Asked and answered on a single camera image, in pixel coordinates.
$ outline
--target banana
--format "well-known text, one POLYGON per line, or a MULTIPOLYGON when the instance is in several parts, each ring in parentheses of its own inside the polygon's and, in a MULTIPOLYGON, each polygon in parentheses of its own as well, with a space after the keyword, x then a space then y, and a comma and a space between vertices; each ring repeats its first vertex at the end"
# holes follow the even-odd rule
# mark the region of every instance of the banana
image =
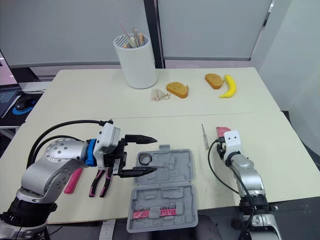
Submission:
POLYGON ((224 79, 229 89, 225 94, 220 95, 219 98, 231 98, 237 90, 236 82, 230 75, 224 75, 224 79))

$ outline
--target computer mouse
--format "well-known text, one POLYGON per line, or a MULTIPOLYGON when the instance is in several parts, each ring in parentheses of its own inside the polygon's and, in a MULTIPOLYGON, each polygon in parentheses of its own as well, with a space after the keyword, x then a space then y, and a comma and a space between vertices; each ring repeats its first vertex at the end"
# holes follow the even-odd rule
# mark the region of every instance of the computer mouse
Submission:
POLYGON ((15 108, 18 111, 26 110, 29 107, 32 107, 34 104, 34 99, 31 96, 22 97, 15 103, 15 108))

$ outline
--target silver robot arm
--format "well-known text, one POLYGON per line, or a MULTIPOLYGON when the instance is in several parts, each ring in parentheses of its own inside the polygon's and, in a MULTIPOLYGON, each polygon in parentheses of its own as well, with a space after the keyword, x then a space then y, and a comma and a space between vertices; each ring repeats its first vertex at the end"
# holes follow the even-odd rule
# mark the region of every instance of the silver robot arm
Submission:
POLYGON ((243 185, 254 206, 254 215, 248 228, 251 238, 253 240, 281 240, 275 217, 267 202, 262 179, 254 168, 254 162, 241 153, 242 147, 238 131, 225 132, 224 142, 225 148, 219 143, 217 150, 220 157, 223 157, 225 165, 233 171, 240 195, 240 209, 244 212, 244 221, 248 221, 252 208, 243 185))
POLYGON ((148 144, 157 140, 142 135, 125 135, 120 129, 105 123, 96 139, 87 142, 63 138, 52 142, 43 156, 24 172, 21 187, 7 212, 0 215, 0 239, 31 239, 45 230, 47 218, 57 209, 60 196, 72 173, 78 168, 116 168, 113 175, 138 177, 156 168, 126 165, 127 143, 148 144))

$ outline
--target black rubber ring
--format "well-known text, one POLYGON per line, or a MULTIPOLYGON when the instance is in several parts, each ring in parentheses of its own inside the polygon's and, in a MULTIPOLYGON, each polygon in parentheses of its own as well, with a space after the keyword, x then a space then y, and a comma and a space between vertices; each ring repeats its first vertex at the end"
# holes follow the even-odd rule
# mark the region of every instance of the black rubber ring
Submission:
POLYGON ((143 154, 141 154, 141 155, 139 156, 139 163, 140 163, 141 165, 147 166, 147 165, 149 165, 149 163, 150 163, 151 161, 152 161, 152 156, 151 156, 149 153, 143 153, 143 154), (148 158, 149 158, 148 163, 143 163, 143 162, 141 162, 141 159, 144 158, 144 157, 148 157, 148 158))

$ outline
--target small screwdriver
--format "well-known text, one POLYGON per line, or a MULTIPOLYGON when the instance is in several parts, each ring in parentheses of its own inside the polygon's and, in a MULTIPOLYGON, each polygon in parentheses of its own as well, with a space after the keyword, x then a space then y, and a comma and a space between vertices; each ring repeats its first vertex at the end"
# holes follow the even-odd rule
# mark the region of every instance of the small screwdriver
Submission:
POLYGON ((203 125, 202 123, 201 123, 201 126, 202 126, 202 131, 203 131, 204 146, 205 146, 205 148, 208 150, 208 149, 209 149, 208 138, 207 138, 207 135, 206 135, 206 133, 205 133, 204 125, 203 125))

